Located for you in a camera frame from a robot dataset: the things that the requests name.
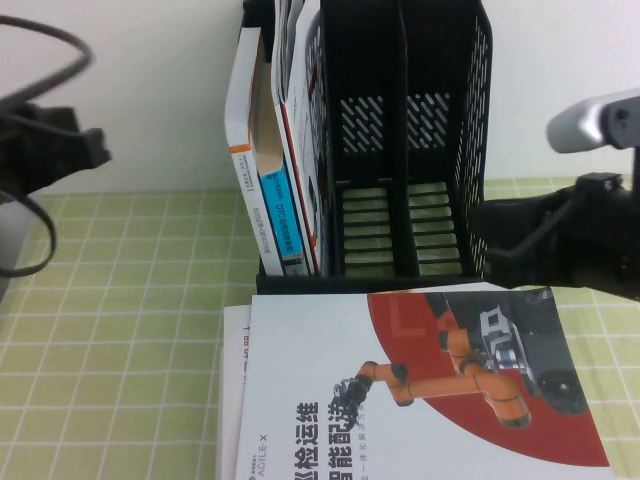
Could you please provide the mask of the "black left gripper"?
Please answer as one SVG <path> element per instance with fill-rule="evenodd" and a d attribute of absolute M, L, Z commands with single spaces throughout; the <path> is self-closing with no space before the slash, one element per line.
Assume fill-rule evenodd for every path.
<path fill-rule="evenodd" d="M 111 159 L 104 131 L 80 132 L 71 107 L 26 104 L 1 118 L 1 180 L 23 195 Z"/>

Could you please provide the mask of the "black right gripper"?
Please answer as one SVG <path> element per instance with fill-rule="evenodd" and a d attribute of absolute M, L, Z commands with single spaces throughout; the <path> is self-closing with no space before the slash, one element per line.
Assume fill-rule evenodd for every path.
<path fill-rule="evenodd" d="M 551 240 L 517 247 L 548 218 L 560 219 Z M 623 191 L 560 189 L 472 207 L 469 231 L 487 249 L 484 279 L 504 288 L 589 288 L 623 295 Z"/>

